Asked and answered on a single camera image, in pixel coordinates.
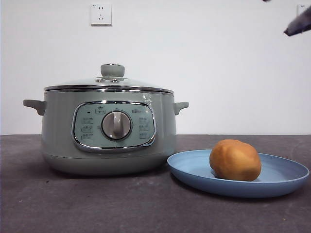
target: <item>electrical socket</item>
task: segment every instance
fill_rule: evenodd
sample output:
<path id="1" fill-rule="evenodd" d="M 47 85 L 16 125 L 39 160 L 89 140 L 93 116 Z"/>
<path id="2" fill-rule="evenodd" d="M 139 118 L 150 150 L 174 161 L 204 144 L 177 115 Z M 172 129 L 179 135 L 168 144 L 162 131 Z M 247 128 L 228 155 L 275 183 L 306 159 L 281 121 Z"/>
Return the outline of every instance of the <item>electrical socket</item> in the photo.
<path id="1" fill-rule="evenodd" d="M 91 25 L 111 25 L 111 3 L 91 4 Z"/>

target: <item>control panel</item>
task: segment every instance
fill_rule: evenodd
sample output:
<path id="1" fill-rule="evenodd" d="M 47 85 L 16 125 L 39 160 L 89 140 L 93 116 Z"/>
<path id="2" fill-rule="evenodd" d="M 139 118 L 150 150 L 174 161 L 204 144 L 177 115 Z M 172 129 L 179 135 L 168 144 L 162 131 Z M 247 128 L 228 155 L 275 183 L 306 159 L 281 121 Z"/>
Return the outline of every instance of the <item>control panel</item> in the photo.
<path id="1" fill-rule="evenodd" d="M 156 122 L 149 105 L 129 101 L 96 101 L 78 106 L 72 137 L 87 151 L 128 149 L 153 143 Z"/>

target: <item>button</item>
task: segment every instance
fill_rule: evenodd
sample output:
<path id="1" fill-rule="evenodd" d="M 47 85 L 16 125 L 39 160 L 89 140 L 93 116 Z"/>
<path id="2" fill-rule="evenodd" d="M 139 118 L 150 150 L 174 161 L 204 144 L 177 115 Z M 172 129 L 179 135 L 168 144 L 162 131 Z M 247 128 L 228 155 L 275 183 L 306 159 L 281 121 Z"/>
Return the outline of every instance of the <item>button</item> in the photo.
<path id="1" fill-rule="evenodd" d="M 95 114 L 105 114 L 105 113 L 106 110 L 102 106 L 99 106 L 95 109 Z"/>
<path id="2" fill-rule="evenodd" d="M 149 130 L 148 124 L 139 125 L 139 131 L 148 131 L 148 130 Z"/>
<path id="3" fill-rule="evenodd" d="M 149 138 L 149 134 L 148 133 L 139 133 L 139 138 L 140 139 Z"/>
<path id="4" fill-rule="evenodd" d="M 91 126 L 91 125 L 82 126 L 81 131 L 84 133 L 92 133 L 93 132 L 93 126 Z"/>
<path id="5" fill-rule="evenodd" d="M 81 136 L 82 140 L 94 140 L 92 133 L 84 133 Z"/>
<path id="6" fill-rule="evenodd" d="M 139 123 L 140 123 L 140 124 L 149 123 L 149 118 L 146 117 L 146 116 L 140 116 L 140 117 L 139 117 Z"/>
<path id="7" fill-rule="evenodd" d="M 82 124 L 93 124 L 94 123 L 92 117 L 84 117 L 81 122 Z"/>

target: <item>pot base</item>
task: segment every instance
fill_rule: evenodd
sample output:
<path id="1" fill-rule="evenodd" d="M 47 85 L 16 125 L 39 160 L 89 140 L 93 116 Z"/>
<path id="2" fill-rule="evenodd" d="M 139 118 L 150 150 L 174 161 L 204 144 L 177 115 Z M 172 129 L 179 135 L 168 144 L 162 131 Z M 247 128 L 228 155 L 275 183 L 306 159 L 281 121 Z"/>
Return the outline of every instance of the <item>pot base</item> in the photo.
<path id="1" fill-rule="evenodd" d="M 169 156 L 170 154 L 161 153 L 125 158 L 77 159 L 43 154 L 45 161 L 56 170 L 88 176 L 112 176 L 146 171 L 162 165 Z"/>

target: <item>black object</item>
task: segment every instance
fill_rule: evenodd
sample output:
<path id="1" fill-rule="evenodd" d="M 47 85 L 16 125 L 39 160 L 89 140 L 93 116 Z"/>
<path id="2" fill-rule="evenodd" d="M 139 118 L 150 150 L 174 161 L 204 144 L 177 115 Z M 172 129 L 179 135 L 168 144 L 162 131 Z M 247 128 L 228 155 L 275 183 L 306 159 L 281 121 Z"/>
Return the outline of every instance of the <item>black object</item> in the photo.
<path id="1" fill-rule="evenodd" d="M 311 6 L 298 15 L 287 27 L 284 33 L 288 36 L 311 30 Z"/>

